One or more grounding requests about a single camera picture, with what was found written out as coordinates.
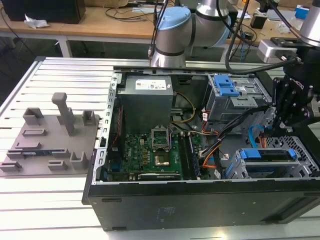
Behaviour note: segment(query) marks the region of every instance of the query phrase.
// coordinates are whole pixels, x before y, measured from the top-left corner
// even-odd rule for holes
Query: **electronic device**
[[[116,67],[111,79],[83,192],[104,231],[285,224],[320,204],[311,130],[264,134],[266,72]]]
[[[24,21],[27,15],[49,23],[78,24],[86,11],[84,0],[2,0],[2,4],[11,21]]]
[[[250,26],[253,29],[262,29],[265,25],[266,20],[267,20],[267,16],[254,14],[252,16]]]

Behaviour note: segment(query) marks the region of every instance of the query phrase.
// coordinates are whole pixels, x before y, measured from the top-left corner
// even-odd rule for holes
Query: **power cable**
[[[239,31],[239,29],[241,27],[242,21],[244,20],[244,17],[246,15],[249,2],[250,2],[250,0],[246,0],[244,8],[242,10],[242,14],[241,14],[239,23],[235,28],[235,31],[234,31],[235,33],[232,35],[231,43],[229,45],[229,48],[228,48],[226,56],[225,56],[225,67],[226,67],[226,70],[231,74],[252,74],[252,73],[256,73],[256,72],[267,71],[267,70],[276,69],[276,68],[280,68],[280,67],[284,67],[284,66],[287,66],[287,65],[292,65],[292,64],[298,63],[298,59],[296,57],[291,57],[290,59],[282,61],[282,62],[278,62],[278,63],[275,63],[275,64],[266,65],[266,66],[261,66],[261,67],[257,67],[257,68],[253,68],[253,69],[234,70],[234,69],[232,69],[230,67],[230,53],[231,53],[231,50],[232,50],[233,45],[235,43],[235,40],[236,40],[238,31]]]

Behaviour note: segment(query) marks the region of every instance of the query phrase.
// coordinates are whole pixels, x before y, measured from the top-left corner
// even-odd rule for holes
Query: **power supply label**
[[[138,79],[135,81],[136,90],[167,90],[166,80]]]

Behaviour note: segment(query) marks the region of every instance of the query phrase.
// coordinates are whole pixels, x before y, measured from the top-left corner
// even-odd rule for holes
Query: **white paper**
[[[238,15],[236,16],[238,19],[241,17],[242,15],[242,10],[238,10]],[[245,15],[244,15],[244,18],[245,19],[249,19],[251,18],[250,15],[246,12]]]
[[[167,90],[166,80],[138,79],[135,81],[136,90]]]
[[[31,17],[28,17],[26,14],[24,15],[25,20],[24,23],[27,24],[30,28],[36,29],[36,28],[44,28],[49,27],[49,24],[46,20],[35,20]]]

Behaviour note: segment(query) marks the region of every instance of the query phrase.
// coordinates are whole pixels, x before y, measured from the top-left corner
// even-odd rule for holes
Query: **blue box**
[[[295,8],[295,17],[297,19],[306,19],[309,13],[309,8],[305,8],[302,5],[297,5]]]

